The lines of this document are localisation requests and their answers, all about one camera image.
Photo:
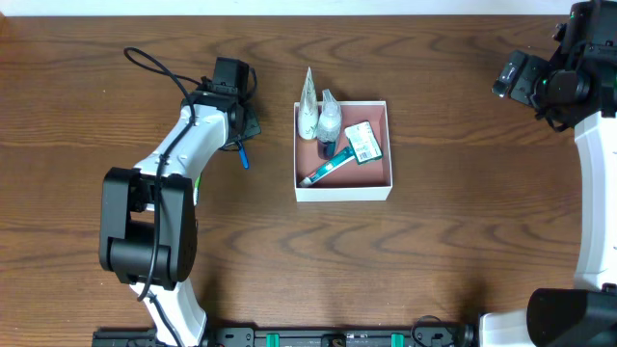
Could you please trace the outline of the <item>blue disposable razor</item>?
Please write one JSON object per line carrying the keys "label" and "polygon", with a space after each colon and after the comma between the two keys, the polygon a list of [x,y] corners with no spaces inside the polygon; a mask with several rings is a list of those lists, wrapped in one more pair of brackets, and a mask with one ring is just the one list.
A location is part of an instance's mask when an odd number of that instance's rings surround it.
{"label": "blue disposable razor", "polygon": [[245,150],[245,147],[241,141],[238,141],[236,145],[242,166],[245,170],[248,170],[250,168],[250,162],[248,159],[247,151]]}

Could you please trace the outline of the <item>white lotion tube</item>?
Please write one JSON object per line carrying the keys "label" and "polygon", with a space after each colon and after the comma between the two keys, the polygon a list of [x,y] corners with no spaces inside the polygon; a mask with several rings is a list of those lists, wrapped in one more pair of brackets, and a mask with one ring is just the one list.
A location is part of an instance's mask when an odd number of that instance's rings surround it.
{"label": "white lotion tube", "polygon": [[312,71],[309,67],[301,94],[297,118],[298,135],[303,140],[313,140],[315,138],[318,119],[316,89],[312,78]]}

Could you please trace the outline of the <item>teal toothpaste tube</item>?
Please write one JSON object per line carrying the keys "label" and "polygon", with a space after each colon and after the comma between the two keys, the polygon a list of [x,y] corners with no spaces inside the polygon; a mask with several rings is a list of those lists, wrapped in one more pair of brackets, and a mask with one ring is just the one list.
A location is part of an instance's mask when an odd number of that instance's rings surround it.
{"label": "teal toothpaste tube", "polygon": [[306,176],[299,183],[299,186],[301,188],[308,188],[354,159],[355,154],[353,149],[351,149],[350,147],[345,147],[331,160],[327,161],[326,163],[318,167],[314,172]]}

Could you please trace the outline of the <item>green white soap packet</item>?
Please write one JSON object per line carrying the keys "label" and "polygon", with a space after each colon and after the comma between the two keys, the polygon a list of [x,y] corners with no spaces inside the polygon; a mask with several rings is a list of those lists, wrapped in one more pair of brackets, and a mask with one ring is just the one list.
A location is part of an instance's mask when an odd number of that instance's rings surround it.
{"label": "green white soap packet", "polygon": [[383,152],[368,120],[350,125],[344,134],[359,165],[380,160]]}

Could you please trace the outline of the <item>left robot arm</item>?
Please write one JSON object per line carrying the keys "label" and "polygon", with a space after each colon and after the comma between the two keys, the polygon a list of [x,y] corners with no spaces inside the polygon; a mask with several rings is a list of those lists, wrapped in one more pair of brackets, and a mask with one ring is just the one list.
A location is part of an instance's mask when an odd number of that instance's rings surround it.
{"label": "left robot arm", "polygon": [[207,315],[189,274],[197,254],[201,173],[213,154],[260,131],[250,97],[199,87],[182,101],[170,133],[131,169],[113,167],[102,186],[101,267],[143,302],[156,341],[199,346]]}

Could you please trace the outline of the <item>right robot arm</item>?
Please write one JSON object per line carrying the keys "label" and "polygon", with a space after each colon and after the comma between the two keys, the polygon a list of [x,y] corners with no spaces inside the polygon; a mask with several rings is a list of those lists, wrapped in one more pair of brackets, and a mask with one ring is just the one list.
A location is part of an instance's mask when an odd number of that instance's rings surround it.
{"label": "right robot arm", "polygon": [[512,52],[492,91],[574,131],[581,167],[581,241],[574,286],[535,290],[525,308],[481,316],[480,346],[616,343],[616,4],[575,3],[549,60]]}

